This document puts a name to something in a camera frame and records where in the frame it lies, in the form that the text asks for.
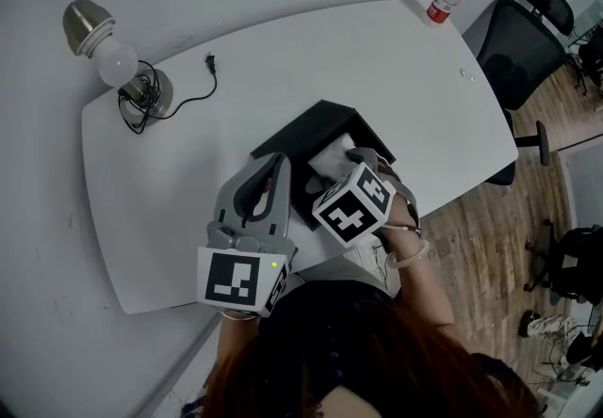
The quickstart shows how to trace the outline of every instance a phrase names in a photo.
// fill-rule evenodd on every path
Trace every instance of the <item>bracelet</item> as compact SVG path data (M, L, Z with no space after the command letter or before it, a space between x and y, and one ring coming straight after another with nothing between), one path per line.
M403 261L397 261L394 252L390 252L387 256L387 265L395 269L403 269L404 267L408 267L409 265L413 265L414 263L420 261L423 256L427 255L429 251L430 241L421 239L421 249L418 252L415 252L412 256L408 256Z
M221 315L223 315L226 319L230 319L231 321L251 321L252 319L257 319L258 316L247 316L247 317L234 317L225 313L224 311L219 311Z
M389 224L384 224L381 226L382 229L390 229L392 231L412 231L416 233L419 237L423 234L423 230L420 227L415 226L392 226Z

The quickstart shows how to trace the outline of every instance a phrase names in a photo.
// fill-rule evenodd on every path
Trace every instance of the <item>wrist strap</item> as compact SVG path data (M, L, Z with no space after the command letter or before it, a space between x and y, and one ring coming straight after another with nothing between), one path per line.
M416 233L419 237L423 234L423 230L420 227L416 226L392 226L390 224L384 224L381 226L382 229L389 229L391 231L412 231Z
M430 242L425 239L421 239L421 249L418 252L415 252L412 256L408 256L403 261L396 260L396 255L394 252L390 252L387 256L387 265L393 267L394 269L403 269L404 267L408 267L409 265L413 265L420 261L423 256L427 255L430 251Z

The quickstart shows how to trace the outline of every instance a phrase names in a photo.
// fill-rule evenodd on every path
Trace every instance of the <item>white tissue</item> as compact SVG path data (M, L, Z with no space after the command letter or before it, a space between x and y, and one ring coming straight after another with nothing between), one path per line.
M346 156L346 152L355 147L350 134L344 134L310 159L308 164L317 174L337 182L356 167L357 164Z

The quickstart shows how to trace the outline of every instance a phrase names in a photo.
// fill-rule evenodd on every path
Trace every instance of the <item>lamp base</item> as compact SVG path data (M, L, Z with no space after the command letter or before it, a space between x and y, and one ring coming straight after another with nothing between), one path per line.
M147 127L153 125L156 121L159 121L153 117L165 117L168 115L168 109L170 108L171 99L173 97L173 86L170 78L168 78L161 70L155 69L155 73L159 82L161 96L159 97L159 100L157 100L155 106L149 110L150 118L146 122ZM153 81L155 77L154 71L151 69L140 72L139 75L146 75L151 81ZM137 127L142 122L143 115L125 100L120 102L120 112L122 112L122 116L125 120L134 127Z

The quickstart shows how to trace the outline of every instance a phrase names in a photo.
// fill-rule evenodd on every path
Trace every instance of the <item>bottle label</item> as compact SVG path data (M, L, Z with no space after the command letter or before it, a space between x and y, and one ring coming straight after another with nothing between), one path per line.
M436 23L443 23L453 8L453 5L444 0L433 0L432 5L427 10L427 15Z

